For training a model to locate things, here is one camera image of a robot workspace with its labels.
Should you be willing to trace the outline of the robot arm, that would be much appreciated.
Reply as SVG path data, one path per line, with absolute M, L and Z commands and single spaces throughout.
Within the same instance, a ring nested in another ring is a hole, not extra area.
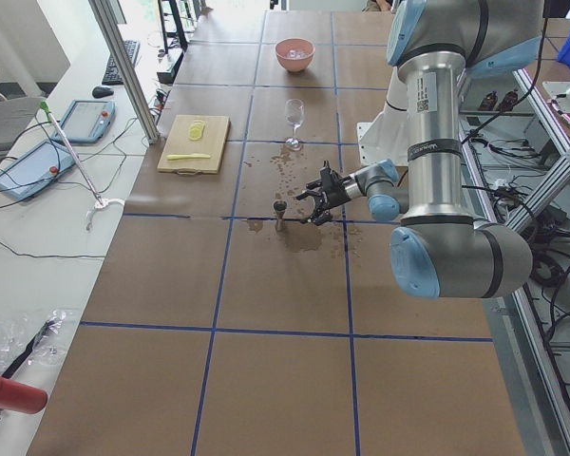
M 399 287 L 421 297 L 501 297 L 529 278 L 523 238 L 479 220 L 462 203 L 457 83 L 528 66 L 539 53 L 541 1 L 406 1 L 395 10 L 387 60 L 405 86 L 408 186 L 383 160 L 348 176 L 328 165 L 305 195 L 320 225 L 332 209 L 364 197 L 378 221 L 398 219 L 389 243 Z

